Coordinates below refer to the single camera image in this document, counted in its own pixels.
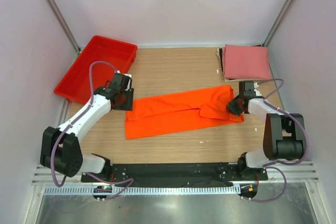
pink cloth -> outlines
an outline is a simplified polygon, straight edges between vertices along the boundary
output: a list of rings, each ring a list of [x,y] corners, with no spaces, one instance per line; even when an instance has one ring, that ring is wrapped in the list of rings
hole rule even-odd
[[[226,45],[223,69],[225,79],[271,79],[267,47]]]

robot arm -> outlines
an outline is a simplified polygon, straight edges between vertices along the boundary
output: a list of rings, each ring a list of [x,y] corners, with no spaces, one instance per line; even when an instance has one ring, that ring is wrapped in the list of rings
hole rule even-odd
[[[99,87],[93,96],[93,101],[87,102],[71,119],[56,129],[48,127],[43,133],[40,163],[50,168],[51,151],[56,139],[67,126],[90,106],[90,109],[69,128],[55,153],[55,171],[68,177],[77,173],[94,173],[101,178],[107,178],[110,173],[110,161],[98,155],[81,153],[80,143],[94,124],[112,109],[132,110],[133,92],[130,74],[116,72],[109,85]]]
[[[242,155],[246,167],[261,168],[278,159],[300,159],[306,142],[302,130],[294,121],[264,103],[264,97],[253,81],[239,82],[239,95],[227,105],[229,112],[240,115],[243,112],[257,116],[265,124],[263,148]],[[292,114],[304,126],[301,114]]]

red plastic bin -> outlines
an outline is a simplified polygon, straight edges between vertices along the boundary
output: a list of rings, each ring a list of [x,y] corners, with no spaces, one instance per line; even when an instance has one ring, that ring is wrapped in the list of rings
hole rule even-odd
[[[70,101],[85,104],[90,98],[89,67],[103,60],[114,65],[120,72],[126,73],[135,59],[137,46],[114,39],[94,36],[83,52],[65,74],[54,92]],[[114,70],[105,64],[96,64],[92,68],[93,88],[103,86],[112,80]]]

white wall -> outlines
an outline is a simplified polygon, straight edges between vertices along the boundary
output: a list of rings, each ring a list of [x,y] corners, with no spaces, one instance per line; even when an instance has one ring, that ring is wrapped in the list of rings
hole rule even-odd
[[[264,42],[285,0],[55,0],[78,44],[93,35],[138,46]]]
[[[0,218],[21,223],[43,130],[63,99],[53,89],[75,51],[45,0],[0,0]]]
[[[269,46],[285,109],[304,116],[310,157],[336,210],[336,1],[296,0]]]

orange cloth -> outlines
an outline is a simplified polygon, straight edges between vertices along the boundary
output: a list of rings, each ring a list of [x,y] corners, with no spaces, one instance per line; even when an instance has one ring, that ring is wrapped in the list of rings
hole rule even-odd
[[[126,112],[126,138],[156,136],[244,121],[226,111],[234,98],[231,86],[148,97]]]

